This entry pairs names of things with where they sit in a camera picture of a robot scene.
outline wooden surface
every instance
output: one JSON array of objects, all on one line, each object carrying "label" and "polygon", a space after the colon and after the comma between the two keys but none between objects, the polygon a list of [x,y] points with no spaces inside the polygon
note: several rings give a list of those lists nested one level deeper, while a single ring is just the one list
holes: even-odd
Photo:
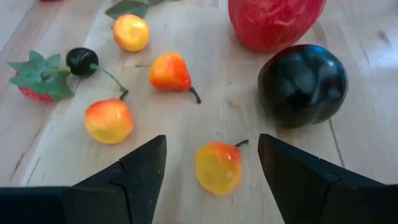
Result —
[{"label": "wooden surface", "polygon": [[[113,0],[0,1],[0,184],[72,185],[112,164],[159,134],[167,135],[167,170],[154,223],[283,223],[257,157],[260,133],[277,136],[316,156],[384,183],[398,182],[398,4],[395,0],[332,0],[299,41],[330,49],[345,64],[349,91],[327,122],[279,130],[259,107],[257,73],[271,55],[250,52],[235,38],[225,0],[163,2],[146,21],[150,44],[138,54],[113,41],[104,10]],[[83,125],[86,108],[118,96],[117,85],[97,73],[71,77],[76,96],[57,105],[22,96],[9,84],[6,62],[85,46],[130,90],[134,132],[121,144],[93,141]],[[178,51],[193,86],[189,93],[162,93],[148,82],[149,66]],[[199,186],[194,152],[211,140],[243,147],[243,179],[224,197]]]}]

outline wood grain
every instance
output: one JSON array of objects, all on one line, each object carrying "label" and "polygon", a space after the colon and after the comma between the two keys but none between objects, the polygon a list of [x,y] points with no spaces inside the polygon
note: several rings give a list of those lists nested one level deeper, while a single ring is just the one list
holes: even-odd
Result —
[{"label": "wood grain", "polygon": [[[10,2],[0,6],[9,7]],[[396,1],[328,1],[321,18],[299,43],[322,45],[339,57],[349,75],[349,92],[329,121],[293,130],[276,129],[261,110],[257,74],[272,55],[241,46],[230,25],[226,0],[154,6],[146,15],[150,44],[137,54],[122,51],[113,41],[113,21],[104,15],[112,3],[18,4],[18,16],[0,35],[0,47],[1,41],[7,42],[0,53],[1,185],[72,185],[166,134],[167,169],[154,223],[283,223],[257,156],[260,133],[373,179],[398,182]],[[120,144],[94,141],[83,125],[91,103],[120,94],[105,74],[82,80],[71,77],[75,97],[56,105],[30,101],[8,82],[14,72],[6,62],[26,60],[30,49],[65,55],[81,45],[96,51],[100,65],[130,91],[125,101],[135,129]],[[150,65],[171,51],[183,55],[201,105],[189,92],[160,92],[150,86]],[[194,175],[195,151],[211,140],[234,144],[243,139],[250,142],[242,147],[244,173],[239,187],[225,197],[206,193]]]}]

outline black plum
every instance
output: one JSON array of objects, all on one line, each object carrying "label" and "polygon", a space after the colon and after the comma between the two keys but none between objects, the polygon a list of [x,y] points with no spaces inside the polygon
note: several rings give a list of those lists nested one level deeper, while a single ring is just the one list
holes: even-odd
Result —
[{"label": "black plum", "polygon": [[258,76],[261,106],[282,128],[327,120],[340,109],[347,90],[343,64],[316,45],[295,45],[280,51]]},{"label": "black plum", "polygon": [[78,47],[69,51],[66,61],[72,74],[88,77],[96,71],[96,69],[90,68],[90,65],[92,63],[98,65],[98,56],[91,49]]}]

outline cherry stem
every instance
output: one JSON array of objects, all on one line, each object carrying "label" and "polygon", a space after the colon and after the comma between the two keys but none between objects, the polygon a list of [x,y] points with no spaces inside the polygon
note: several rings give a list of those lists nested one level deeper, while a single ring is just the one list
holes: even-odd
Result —
[{"label": "cherry stem", "polygon": [[49,79],[52,75],[57,74],[58,72],[62,72],[62,73],[69,73],[71,72],[70,67],[66,67],[66,68],[57,68],[48,72],[45,72],[42,74],[42,78],[47,80]]},{"label": "cherry stem", "polygon": [[118,81],[111,73],[109,73],[107,70],[105,70],[105,69],[103,69],[103,68],[100,68],[98,65],[96,65],[96,64],[94,64],[94,63],[90,64],[90,68],[91,68],[91,69],[95,69],[95,70],[102,71],[102,72],[104,72],[105,74],[109,75],[109,77],[111,77],[111,78],[119,85],[119,89],[120,89],[121,92],[125,92],[125,91],[127,90],[127,89],[126,89],[124,86],[122,86],[122,84],[120,84],[119,81]]},{"label": "cherry stem", "polygon": [[195,95],[195,97],[197,98],[197,103],[201,104],[201,99],[199,97],[199,94],[197,93],[197,91],[194,89],[194,87],[190,87],[188,89],[191,93],[193,93]]},{"label": "cherry stem", "polygon": [[236,147],[240,147],[241,145],[243,145],[243,144],[247,144],[247,143],[249,143],[249,140],[248,140],[248,139],[246,139],[246,140],[243,140],[243,141],[241,141],[241,142],[237,143],[235,146],[236,146]]},{"label": "cherry stem", "polygon": [[119,97],[119,100],[123,101],[124,97],[129,93],[129,90],[125,90],[122,95]]}]

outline fake strawberry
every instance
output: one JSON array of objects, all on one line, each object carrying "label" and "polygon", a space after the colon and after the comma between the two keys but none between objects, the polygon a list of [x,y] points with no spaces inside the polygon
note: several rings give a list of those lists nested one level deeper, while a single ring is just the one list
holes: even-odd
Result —
[{"label": "fake strawberry", "polygon": [[61,55],[44,59],[34,50],[29,53],[29,62],[9,62],[17,71],[10,82],[18,86],[21,93],[31,99],[58,102],[74,93],[66,83],[70,68],[59,68]]}]

